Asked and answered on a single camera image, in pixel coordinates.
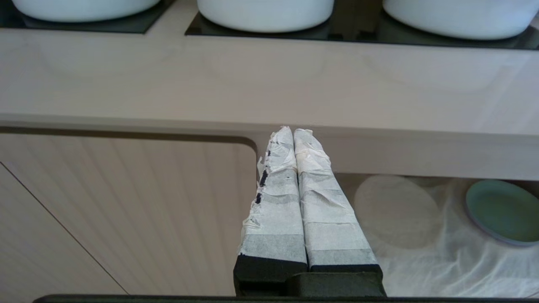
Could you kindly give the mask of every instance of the green plate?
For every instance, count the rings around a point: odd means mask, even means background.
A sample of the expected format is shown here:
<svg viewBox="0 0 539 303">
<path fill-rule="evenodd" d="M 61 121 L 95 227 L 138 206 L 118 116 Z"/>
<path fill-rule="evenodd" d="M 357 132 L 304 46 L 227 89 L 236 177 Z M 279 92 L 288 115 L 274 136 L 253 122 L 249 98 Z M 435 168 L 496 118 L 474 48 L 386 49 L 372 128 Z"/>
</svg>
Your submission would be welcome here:
<svg viewBox="0 0 539 303">
<path fill-rule="evenodd" d="M 539 199 L 524 189 L 499 180 L 484 180 L 466 193 L 470 218 L 503 242 L 539 244 Z"/>
</svg>

